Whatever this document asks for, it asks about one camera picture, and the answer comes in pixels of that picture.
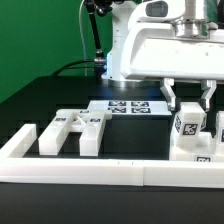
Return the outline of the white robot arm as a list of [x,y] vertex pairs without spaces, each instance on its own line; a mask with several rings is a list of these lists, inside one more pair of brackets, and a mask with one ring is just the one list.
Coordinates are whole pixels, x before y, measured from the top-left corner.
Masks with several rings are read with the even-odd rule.
[[179,106],[174,83],[197,82],[201,107],[210,109],[216,85],[224,82],[224,29],[208,19],[207,0],[128,0],[113,7],[112,24],[105,80],[158,80],[171,111]]

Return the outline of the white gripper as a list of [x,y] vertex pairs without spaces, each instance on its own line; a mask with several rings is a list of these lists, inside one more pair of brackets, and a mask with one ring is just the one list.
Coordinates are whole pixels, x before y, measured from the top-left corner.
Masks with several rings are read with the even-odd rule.
[[215,80],[224,81],[224,30],[211,30],[209,39],[179,38],[171,24],[137,23],[126,37],[120,72],[126,79],[163,78],[169,111],[177,109],[173,79],[203,80],[200,104],[208,112]]

